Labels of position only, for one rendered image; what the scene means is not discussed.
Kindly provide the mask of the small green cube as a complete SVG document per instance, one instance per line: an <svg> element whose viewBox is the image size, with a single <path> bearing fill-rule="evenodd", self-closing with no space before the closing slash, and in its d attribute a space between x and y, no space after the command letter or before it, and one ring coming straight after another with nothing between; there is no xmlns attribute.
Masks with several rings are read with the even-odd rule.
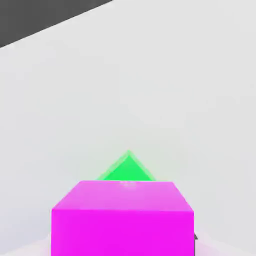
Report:
<svg viewBox="0 0 256 256"><path fill-rule="evenodd" d="M110 181L155 181L156 178L138 160L132 151L127 150L97 180Z"/></svg>

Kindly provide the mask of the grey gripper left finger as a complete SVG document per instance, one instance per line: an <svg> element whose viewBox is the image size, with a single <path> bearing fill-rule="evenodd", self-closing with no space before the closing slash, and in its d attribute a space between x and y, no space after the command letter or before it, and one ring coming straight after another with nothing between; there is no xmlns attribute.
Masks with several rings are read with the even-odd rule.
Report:
<svg viewBox="0 0 256 256"><path fill-rule="evenodd" d="M33 244L25 245L11 253L11 256L51 256L51 236Z"/></svg>

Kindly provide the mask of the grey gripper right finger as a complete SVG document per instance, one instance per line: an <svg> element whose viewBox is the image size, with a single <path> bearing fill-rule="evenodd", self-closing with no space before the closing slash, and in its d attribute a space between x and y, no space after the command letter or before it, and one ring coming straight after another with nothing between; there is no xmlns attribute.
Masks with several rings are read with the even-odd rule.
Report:
<svg viewBox="0 0 256 256"><path fill-rule="evenodd" d="M203 233L196 233L195 240L195 256L230 256L227 248L220 242L211 239Z"/></svg>

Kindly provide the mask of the small magenta cube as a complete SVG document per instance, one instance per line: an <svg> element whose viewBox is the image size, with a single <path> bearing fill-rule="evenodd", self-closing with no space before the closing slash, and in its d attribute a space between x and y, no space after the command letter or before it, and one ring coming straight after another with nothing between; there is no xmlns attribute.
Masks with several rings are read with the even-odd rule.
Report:
<svg viewBox="0 0 256 256"><path fill-rule="evenodd" d="M194 211L170 181L83 180L52 208L51 256L195 256Z"/></svg>

